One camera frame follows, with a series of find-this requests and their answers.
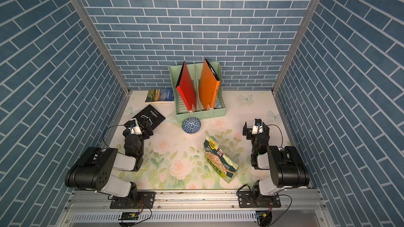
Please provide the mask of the green oats bag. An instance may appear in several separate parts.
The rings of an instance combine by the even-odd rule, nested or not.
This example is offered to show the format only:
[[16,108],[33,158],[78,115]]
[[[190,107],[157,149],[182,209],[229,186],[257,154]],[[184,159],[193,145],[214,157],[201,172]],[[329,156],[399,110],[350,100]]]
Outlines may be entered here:
[[222,151],[220,145],[207,131],[205,134],[204,149],[206,161],[226,183],[230,183],[238,170],[238,164]]

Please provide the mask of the blue patterned ceramic bowl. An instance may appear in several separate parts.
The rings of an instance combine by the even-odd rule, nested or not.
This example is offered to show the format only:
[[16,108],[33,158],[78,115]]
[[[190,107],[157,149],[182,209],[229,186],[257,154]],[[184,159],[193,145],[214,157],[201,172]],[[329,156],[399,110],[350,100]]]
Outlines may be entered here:
[[182,123],[182,129],[188,134],[199,132],[201,126],[201,121],[196,117],[188,117]]

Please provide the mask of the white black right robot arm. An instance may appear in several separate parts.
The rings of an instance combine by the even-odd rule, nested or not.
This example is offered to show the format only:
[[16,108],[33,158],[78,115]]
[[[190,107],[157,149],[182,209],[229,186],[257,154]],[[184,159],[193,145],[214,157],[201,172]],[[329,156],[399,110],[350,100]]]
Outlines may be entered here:
[[256,170],[268,170],[270,175],[253,186],[255,198],[275,196],[279,192],[308,186],[309,172],[296,147],[278,147],[269,144],[269,126],[256,118],[254,125],[243,127],[243,135],[251,141],[251,166]]

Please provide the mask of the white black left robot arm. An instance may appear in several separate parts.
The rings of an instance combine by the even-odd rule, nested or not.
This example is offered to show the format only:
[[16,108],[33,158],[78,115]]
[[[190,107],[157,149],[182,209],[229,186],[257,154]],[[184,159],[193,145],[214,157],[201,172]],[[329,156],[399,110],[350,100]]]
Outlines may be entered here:
[[124,153],[117,148],[89,147],[71,167],[65,177],[69,188],[98,191],[114,199],[138,201],[137,186],[112,174],[113,170],[138,172],[143,164],[144,140],[152,136],[152,123],[141,125],[136,118],[123,126]]

